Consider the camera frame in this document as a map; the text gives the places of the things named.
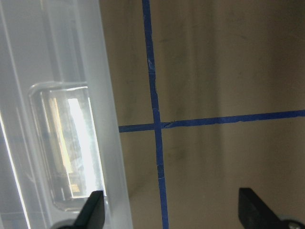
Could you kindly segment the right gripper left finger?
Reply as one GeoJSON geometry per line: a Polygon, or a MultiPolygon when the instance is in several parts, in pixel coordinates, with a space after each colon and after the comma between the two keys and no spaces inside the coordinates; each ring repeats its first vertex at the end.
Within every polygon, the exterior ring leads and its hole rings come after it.
{"type": "Polygon", "coordinates": [[[94,191],[90,194],[78,217],[74,229],[102,229],[105,223],[105,206],[103,191],[94,191]]]}

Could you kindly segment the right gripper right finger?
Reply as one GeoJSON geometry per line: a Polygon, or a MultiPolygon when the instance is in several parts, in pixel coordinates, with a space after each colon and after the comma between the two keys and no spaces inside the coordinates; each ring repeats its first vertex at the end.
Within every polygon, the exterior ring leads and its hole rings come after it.
{"type": "Polygon", "coordinates": [[[248,187],[239,188],[238,218],[244,229],[275,229],[279,217],[248,187]]]}

